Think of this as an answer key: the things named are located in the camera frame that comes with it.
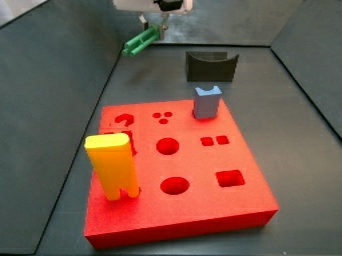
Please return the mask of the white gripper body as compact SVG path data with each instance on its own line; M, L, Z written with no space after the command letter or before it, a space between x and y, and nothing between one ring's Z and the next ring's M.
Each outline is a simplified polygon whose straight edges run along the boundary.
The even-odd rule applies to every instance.
M192 0L112 0L117 10L185 14L192 10Z

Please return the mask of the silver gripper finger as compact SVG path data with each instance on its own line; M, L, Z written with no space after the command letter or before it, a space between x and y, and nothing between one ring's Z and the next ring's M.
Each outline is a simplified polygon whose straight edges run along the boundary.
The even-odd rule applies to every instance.
M158 37L160 40L164 40L164 34L168 29L168 18L169 14L168 13L161 13L161 22L158 24Z
M144 17L144 14L140 13L137 18L138 18L138 21L140 21L140 24L141 24L141 28L145 31L148 29L148 27L149 27L149 25L148 25L149 23L148 23L148 21L146 21L146 19Z

